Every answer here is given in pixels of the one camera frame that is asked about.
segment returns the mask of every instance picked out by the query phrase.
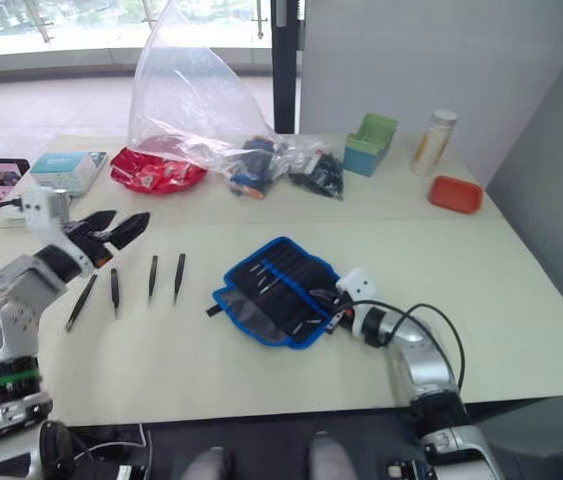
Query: red plate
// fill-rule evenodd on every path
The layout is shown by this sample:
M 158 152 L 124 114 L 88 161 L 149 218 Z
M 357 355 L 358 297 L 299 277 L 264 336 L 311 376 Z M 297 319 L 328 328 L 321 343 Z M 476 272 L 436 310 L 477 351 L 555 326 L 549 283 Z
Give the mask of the red plate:
M 437 207 L 461 213 L 474 213 L 481 208 L 483 189 L 458 178 L 439 176 L 432 182 L 428 200 Z

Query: gray pants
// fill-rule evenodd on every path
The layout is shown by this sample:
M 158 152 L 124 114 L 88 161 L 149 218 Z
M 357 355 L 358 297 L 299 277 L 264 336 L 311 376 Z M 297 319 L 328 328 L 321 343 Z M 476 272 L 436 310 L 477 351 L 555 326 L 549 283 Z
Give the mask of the gray pants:
M 310 480 L 358 480 L 347 452 L 326 432 L 312 439 L 308 462 Z M 229 455 L 213 447 L 194 459 L 181 480 L 226 480 L 230 469 Z

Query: plastic bottle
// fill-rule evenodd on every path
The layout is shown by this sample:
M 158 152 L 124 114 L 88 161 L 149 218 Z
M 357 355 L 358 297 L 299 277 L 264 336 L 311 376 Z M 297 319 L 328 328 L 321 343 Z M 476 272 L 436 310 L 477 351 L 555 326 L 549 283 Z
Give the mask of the plastic bottle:
M 427 177 L 432 174 L 443 155 L 450 134 L 459 117 L 451 110 L 435 110 L 428 131 L 425 132 L 412 160 L 412 171 Z

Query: white table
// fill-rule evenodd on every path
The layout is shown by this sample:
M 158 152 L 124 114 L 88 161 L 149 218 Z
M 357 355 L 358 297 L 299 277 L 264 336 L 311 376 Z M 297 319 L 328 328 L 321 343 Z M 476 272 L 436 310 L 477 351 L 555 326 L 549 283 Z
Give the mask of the white table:
M 320 136 L 343 158 L 345 136 Z M 345 172 L 343 202 L 321 197 L 299 189 L 281 179 L 263 201 L 238 197 L 226 186 L 222 176 L 209 174 L 193 189 L 168 196 L 155 197 L 132 192 L 110 179 L 107 165 L 86 196 L 74 201 L 72 218 L 82 218 L 94 209 L 114 209 L 119 217 L 141 210 L 152 213 L 152 225 L 217 225 L 230 223 L 324 222 L 392 219 L 455 218 L 456 213 L 431 205 L 427 200 L 432 178 L 412 174 L 407 158 L 416 149 L 417 136 L 396 136 L 388 157 L 368 181 L 366 177 Z M 114 156 L 122 146 L 120 137 L 64 136 L 53 141 L 48 151 L 106 151 Z M 451 154 L 446 155 L 440 174 L 474 181 L 465 166 Z M 26 175 L 15 187 L 20 194 L 34 184 Z M 492 200 L 485 198 L 479 217 L 500 217 Z M 12 227 L 0 211 L 0 227 Z
M 74 206 L 75 217 L 106 205 L 128 213 L 153 206 L 155 221 L 99 272 L 72 333 L 63 326 L 85 280 L 75 281 L 45 312 L 39 360 L 44 388 L 55 402 L 53 416 L 88 425 L 399 406 L 383 352 L 344 330 L 307 350 L 273 349 L 241 333 L 223 314 L 206 316 L 226 270 L 278 235 L 293 238 L 341 274 L 365 267 L 382 300 L 401 307 L 426 301 L 446 312 L 466 349 L 466 402 L 563 395 L 563 299 L 496 208 L 487 200 L 482 212 L 464 216 L 431 207 L 412 188 L 398 185 L 419 184 L 423 194 L 426 180 L 410 179 L 403 165 L 389 159 L 380 168 L 371 179 L 348 175 L 343 203 L 283 184 L 261 202 L 234 199 L 224 195 L 224 186 L 210 184 L 167 199 L 119 187 L 118 196 L 106 198 L 98 189 L 110 192 L 116 185 L 100 177 L 87 205 Z M 376 198 L 387 198 L 386 190 L 401 192 L 395 198 L 401 209 L 391 203 L 377 208 Z M 371 203 L 354 217 L 348 205 L 362 206 L 357 194 Z M 222 206 L 225 216 L 215 217 L 198 206 L 208 205 L 206 195 L 233 202 L 238 213 Z M 170 202 L 174 217 L 160 201 Z M 188 210 L 173 208 L 181 203 Z M 284 205 L 299 218 L 293 220 Z M 0 228 L 0 266 L 40 246 L 23 229 Z M 187 254 L 185 279 L 173 307 L 181 252 Z M 149 305 L 155 254 L 159 276 Z M 118 320 L 110 301 L 111 266 L 119 269 Z M 457 368 L 447 328 L 433 314 L 422 317 Z

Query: blue tool pouch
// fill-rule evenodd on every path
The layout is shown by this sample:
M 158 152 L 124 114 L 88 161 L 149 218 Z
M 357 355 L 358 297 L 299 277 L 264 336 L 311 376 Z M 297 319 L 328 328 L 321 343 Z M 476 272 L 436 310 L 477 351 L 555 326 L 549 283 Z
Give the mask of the blue tool pouch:
M 339 276 L 318 257 L 286 237 L 263 246 L 225 274 L 212 296 L 232 322 L 269 346 L 306 348 L 323 334 L 330 312 L 311 290 L 336 294 Z

